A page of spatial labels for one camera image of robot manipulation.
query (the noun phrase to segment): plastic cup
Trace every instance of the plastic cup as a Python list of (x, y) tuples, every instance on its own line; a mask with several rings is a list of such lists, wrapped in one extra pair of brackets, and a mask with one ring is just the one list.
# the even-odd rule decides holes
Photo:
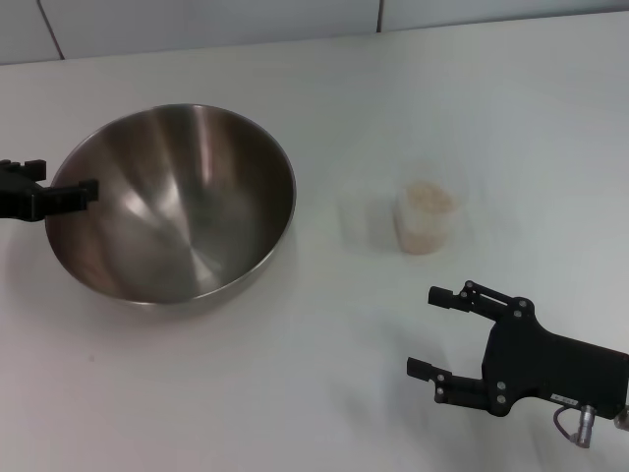
[(460, 225), (468, 189), (458, 166), (418, 160), (403, 167), (394, 220), (402, 251), (425, 255), (441, 249)]

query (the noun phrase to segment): white surface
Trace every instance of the white surface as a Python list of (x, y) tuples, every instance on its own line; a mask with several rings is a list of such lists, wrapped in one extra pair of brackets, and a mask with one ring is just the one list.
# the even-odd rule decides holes
[(0, 0), (0, 64), (59, 59), (35, 0)]
[[(628, 41), (629, 14), (611, 14), (1, 68), (3, 156), (48, 159), (50, 176), (109, 120), (199, 102), (260, 123), (298, 186), (268, 271), (178, 321), (89, 293), (41, 224), (1, 221), (3, 470), (626, 471), (611, 422), (578, 450), (555, 405), (437, 405), (405, 364), (481, 375), (490, 323), (426, 303), (468, 278), (629, 350)], [(344, 190), (376, 194), (439, 136), (472, 184), (465, 238), (404, 256), (374, 206), (378, 238), (349, 244)]]
[(385, 0), (382, 30), (629, 9), (628, 0)]
[(67, 58), (375, 32), (378, 0), (43, 0)]

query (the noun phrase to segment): cable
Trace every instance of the cable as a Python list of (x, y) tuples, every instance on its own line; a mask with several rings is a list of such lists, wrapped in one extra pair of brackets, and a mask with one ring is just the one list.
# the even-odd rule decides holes
[(557, 427), (557, 430), (559, 430), (559, 433), (561, 433), (565, 439), (569, 440), (572, 443), (572, 438), (570, 437), (568, 432), (563, 429), (561, 423), (559, 423), (559, 415), (568, 409), (570, 409), (569, 406), (562, 406), (557, 411), (555, 411), (554, 415), (552, 415), (552, 422), (554, 423), (554, 426)]

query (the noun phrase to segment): metal connector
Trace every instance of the metal connector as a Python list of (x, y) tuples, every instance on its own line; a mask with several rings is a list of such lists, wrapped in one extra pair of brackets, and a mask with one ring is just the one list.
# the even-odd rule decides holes
[(597, 410), (592, 406), (586, 405), (581, 408), (581, 418), (579, 418), (579, 430), (577, 431), (574, 444), (583, 449), (590, 448), (592, 441), (592, 427), (596, 418)]

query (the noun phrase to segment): white wall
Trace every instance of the white wall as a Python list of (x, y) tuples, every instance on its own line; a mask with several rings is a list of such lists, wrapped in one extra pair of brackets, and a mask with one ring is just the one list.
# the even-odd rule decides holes
[(384, 0), (382, 30), (629, 9), (629, 0)]
[(43, 6), (65, 56), (76, 58), (374, 32), (378, 0), (43, 0)]
[(0, 64), (59, 59), (35, 0), (0, 0)]

